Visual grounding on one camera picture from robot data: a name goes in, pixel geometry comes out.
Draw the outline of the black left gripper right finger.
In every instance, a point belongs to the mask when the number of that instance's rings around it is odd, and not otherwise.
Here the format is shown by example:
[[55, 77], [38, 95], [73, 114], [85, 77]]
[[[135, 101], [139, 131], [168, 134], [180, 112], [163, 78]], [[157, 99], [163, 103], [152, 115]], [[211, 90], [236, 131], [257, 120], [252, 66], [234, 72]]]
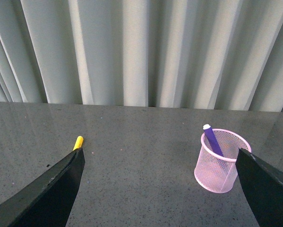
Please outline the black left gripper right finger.
[[236, 169], [259, 226], [283, 227], [283, 172], [243, 148]]

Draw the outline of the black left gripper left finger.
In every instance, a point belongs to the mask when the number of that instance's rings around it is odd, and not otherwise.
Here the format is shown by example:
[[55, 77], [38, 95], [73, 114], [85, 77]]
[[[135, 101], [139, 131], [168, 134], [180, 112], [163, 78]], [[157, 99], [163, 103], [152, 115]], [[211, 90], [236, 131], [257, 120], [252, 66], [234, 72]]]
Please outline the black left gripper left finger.
[[75, 149], [0, 204], [0, 227], [64, 227], [76, 199], [85, 158]]

